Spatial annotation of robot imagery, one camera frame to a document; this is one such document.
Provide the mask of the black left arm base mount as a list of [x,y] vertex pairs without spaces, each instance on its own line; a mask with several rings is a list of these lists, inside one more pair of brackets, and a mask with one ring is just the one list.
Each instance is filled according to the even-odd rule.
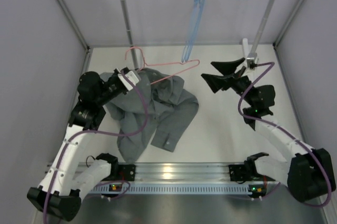
[[116,180],[134,181],[136,175],[136,166],[129,164],[119,164]]

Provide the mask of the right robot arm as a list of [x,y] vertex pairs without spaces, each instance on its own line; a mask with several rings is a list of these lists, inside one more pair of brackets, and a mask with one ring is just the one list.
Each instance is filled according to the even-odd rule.
[[220,74],[203,73],[201,76],[213,93],[232,89],[240,96],[237,110],[244,122],[268,140],[284,160],[274,159],[265,152],[251,155],[243,163],[244,170],[240,172],[238,182],[271,178],[279,185],[286,186],[298,202],[311,207],[310,200],[326,196],[326,200],[316,205],[316,208],[327,206],[336,190],[329,152],[324,148],[315,149],[304,143],[274,120],[274,113],[270,108],[275,104],[275,88],[273,85],[256,84],[275,63],[264,63],[266,70],[251,81],[245,73],[249,69],[260,67],[260,64],[244,66],[244,62],[245,58],[231,62],[211,62]]

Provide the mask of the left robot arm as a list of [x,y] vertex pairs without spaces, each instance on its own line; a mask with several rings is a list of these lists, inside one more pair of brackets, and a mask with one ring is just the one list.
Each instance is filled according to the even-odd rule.
[[53,216],[71,221],[77,215],[82,201],[102,180],[118,180],[118,158],[110,154],[98,155],[93,164],[80,175],[75,172],[81,155],[106,115],[104,105],[129,91],[136,91],[141,102],[144,97],[137,88],[141,80],[135,70],[115,69],[107,81],[97,72],[85,72],[77,87],[78,101],[71,111],[62,145],[37,187],[31,187],[28,200],[43,214],[43,223]]

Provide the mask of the grey button-up shirt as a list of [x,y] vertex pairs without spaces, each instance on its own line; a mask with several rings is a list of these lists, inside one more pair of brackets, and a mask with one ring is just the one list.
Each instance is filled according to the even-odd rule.
[[118,150],[126,163],[135,163],[148,144],[173,152],[199,109],[197,98],[184,89],[179,76],[168,77],[157,70],[139,72],[136,85],[147,108],[132,90],[106,104],[110,116],[120,123]]

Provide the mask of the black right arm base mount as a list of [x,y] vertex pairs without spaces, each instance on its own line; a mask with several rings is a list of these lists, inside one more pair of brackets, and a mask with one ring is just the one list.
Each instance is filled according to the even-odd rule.
[[229,165],[230,180],[232,182],[237,182],[238,184],[243,184],[249,180],[250,176],[244,165]]

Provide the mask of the pink wire hanger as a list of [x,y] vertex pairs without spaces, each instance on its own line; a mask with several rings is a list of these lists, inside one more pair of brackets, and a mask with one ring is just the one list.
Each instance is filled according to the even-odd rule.
[[151,82],[151,85],[154,85],[154,84],[157,84],[159,82],[162,82],[163,80],[166,80],[166,79],[169,79],[173,76],[176,76],[176,75],[179,75],[183,72],[186,72],[190,69],[193,69],[195,67],[198,67],[200,65],[200,60],[199,59],[193,59],[193,60],[187,60],[185,62],[166,62],[166,63],[157,63],[157,64],[148,64],[146,62],[146,59],[145,59],[145,56],[144,56],[144,52],[143,50],[139,47],[139,46],[133,46],[133,47],[130,47],[126,52],[125,52],[125,56],[124,56],[124,59],[127,60],[127,56],[128,56],[128,53],[129,52],[132,52],[134,50],[139,50],[140,51],[140,55],[141,55],[141,59],[142,59],[142,66],[141,67],[138,67],[136,69],[137,72],[141,72],[143,69],[145,68],[152,68],[152,67],[159,67],[159,66],[171,66],[171,65],[181,65],[181,66],[185,66],[185,65],[188,65],[188,64],[191,64],[191,63],[194,63],[194,65],[191,65],[191,66],[188,66],[187,68],[179,71],[179,72],[176,72],[176,73],[173,73],[171,75],[167,75],[165,77],[162,77],[160,79],[157,79],[153,82]]

